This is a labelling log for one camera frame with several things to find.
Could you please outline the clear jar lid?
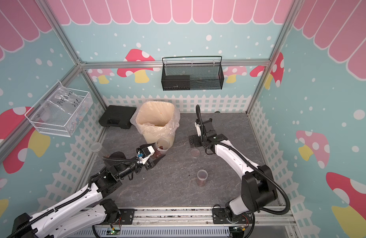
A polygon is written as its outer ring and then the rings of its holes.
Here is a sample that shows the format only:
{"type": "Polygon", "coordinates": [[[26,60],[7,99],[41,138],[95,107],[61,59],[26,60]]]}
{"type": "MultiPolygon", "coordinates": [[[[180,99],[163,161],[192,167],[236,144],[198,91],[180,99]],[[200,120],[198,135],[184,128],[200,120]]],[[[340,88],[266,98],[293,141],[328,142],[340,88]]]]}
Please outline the clear jar lid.
{"type": "Polygon", "coordinates": [[[200,150],[197,148],[191,149],[190,154],[194,158],[198,158],[200,156],[200,150]]]}

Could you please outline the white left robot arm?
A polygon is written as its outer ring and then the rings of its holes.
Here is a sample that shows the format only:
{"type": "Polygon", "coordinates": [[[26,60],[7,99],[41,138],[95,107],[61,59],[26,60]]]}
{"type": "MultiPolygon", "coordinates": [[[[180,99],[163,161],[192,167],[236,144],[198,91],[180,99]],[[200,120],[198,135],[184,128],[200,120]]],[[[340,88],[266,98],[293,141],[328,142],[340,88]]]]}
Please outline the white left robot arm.
{"type": "Polygon", "coordinates": [[[72,225],[77,230],[100,223],[120,224],[123,216],[108,196],[116,191],[122,180],[133,180],[142,168],[154,168],[165,157],[168,148],[144,144],[130,159],[118,151],[103,153],[105,166],[88,179],[87,185],[56,205],[30,216],[23,213],[14,220],[11,238],[56,238],[67,236],[72,225]]]}

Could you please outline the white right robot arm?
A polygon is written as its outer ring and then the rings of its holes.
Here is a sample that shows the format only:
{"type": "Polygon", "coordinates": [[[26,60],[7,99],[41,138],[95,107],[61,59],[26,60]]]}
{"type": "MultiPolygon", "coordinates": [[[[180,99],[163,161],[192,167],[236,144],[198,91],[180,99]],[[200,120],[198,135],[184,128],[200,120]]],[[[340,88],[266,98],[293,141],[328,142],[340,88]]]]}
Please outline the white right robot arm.
{"type": "Polygon", "coordinates": [[[194,147],[204,147],[222,158],[237,173],[241,179],[240,196],[229,201],[224,210],[227,219],[235,222],[246,213],[254,213],[278,198],[276,186],[269,181],[271,170],[260,166],[244,157],[231,142],[222,134],[217,134],[212,126],[212,120],[196,119],[196,135],[190,136],[190,144],[194,147]]]}

